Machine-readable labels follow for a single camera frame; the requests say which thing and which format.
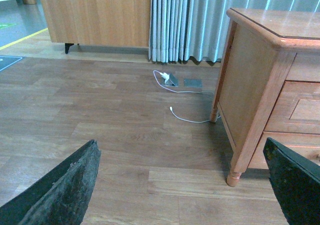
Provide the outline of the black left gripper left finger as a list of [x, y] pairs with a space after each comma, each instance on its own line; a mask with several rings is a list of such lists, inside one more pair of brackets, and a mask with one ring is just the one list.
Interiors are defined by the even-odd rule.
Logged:
[[94, 191], [101, 151], [92, 139], [0, 208], [2, 225], [79, 225]]

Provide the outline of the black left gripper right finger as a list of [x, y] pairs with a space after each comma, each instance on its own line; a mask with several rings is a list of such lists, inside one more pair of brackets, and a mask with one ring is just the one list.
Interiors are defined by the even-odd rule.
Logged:
[[290, 225], [320, 223], [320, 166], [268, 137], [263, 154], [270, 184]]

